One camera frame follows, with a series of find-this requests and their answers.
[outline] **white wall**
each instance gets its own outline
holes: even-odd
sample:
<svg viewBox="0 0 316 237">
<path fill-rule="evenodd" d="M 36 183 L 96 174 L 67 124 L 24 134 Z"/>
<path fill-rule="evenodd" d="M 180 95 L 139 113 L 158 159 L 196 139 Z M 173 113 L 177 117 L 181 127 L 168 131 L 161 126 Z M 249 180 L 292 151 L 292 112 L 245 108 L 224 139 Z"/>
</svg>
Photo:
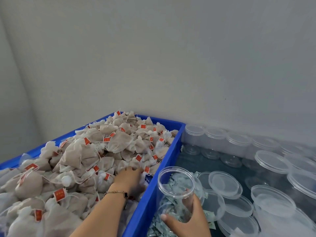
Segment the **white wall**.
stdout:
<svg viewBox="0 0 316 237">
<path fill-rule="evenodd" d="M 41 144 L 0 18 L 0 163 Z"/>
<path fill-rule="evenodd" d="M 0 0 L 46 140 L 138 113 L 316 145 L 316 0 Z"/>
</svg>

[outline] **pile of tea bags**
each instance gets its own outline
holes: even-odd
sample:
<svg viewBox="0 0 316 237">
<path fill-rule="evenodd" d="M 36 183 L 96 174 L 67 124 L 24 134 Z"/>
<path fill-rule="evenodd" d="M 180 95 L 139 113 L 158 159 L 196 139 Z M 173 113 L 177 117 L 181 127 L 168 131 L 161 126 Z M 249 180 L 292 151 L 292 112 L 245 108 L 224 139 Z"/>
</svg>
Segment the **pile of tea bags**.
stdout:
<svg viewBox="0 0 316 237">
<path fill-rule="evenodd" d="M 131 112 L 75 131 L 59 146 L 49 141 L 38 158 L 24 154 L 20 166 L 0 171 L 0 227 L 10 237 L 67 237 L 102 199 L 123 168 L 154 175 L 178 131 L 168 131 Z M 128 200 L 118 236 L 140 196 Z"/>
<path fill-rule="evenodd" d="M 195 172 L 191 174 L 195 177 L 198 177 L 200 172 Z M 189 178 L 185 178 L 183 175 L 179 173 L 174 173 L 170 176 L 169 182 L 167 184 L 163 184 L 163 187 L 173 193 L 177 192 L 177 188 L 181 187 L 181 191 L 183 192 L 183 188 L 190 189 L 192 181 Z M 202 185 L 195 183 L 194 193 L 199 199 L 204 199 L 208 197 L 207 192 L 204 191 Z M 180 222 L 187 222 L 183 219 L 184 216 L 188 216 L 188 213 L 185 213 L 187 210 L 184 208 L 182 201 L 168 198 L 167 196 L 163 196 L 160 200 L 159 204 L 164 210 L 167 210 L 169 214 L 173 213 L 173 217 L 176 218 Z M 154 215 L 154 218 L 150 224 L 150 227 L 147 232 L 147 237 L 177 237 L 168 226 L 160 219 L 160 212 L 157 211 Z M 214 219 L 214 213 L 210 211 L 204 211 L 205 217 L 209 223 L 209 228 L 215 229 L 214 222 L 211 220 Z"/>
</svg>

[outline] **jar rim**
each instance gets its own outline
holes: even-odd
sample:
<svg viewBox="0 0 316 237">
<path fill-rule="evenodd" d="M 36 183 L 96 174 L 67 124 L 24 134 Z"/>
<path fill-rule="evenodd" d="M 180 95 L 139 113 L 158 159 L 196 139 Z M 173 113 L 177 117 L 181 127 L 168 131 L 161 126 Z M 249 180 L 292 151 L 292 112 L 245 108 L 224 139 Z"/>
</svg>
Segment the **jar rim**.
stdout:
<svg viewBox="0 0 316 237">
<path fill-rule="evenodd" d="M 175 194 L 175 193 L 168 191 L 165 187 L 163 187 L 163 184 L 160 181 L 160 178 L 168 172 L 177 172 L 177 173 L 182 173 L 182 174 L 187 175 L 192 182 L 191 189 L 184 191 L 182 194 Z M 159 187 L 159 190 L 166 196 L 173 197 L 173 198 L 186 198 L 193 193 L 194 188 L 195 188 L 195 180 L 194 180 L 194 176 L 191 174 L 191 172 L 187 171 L 186 169 L 181 168 L 181 167 L 177 167 L 177 166 L 169 166 L 169 167 L 163 168 L 159 172 L 159 174 L 158 174 L 158 187 Z"/>
</svg>

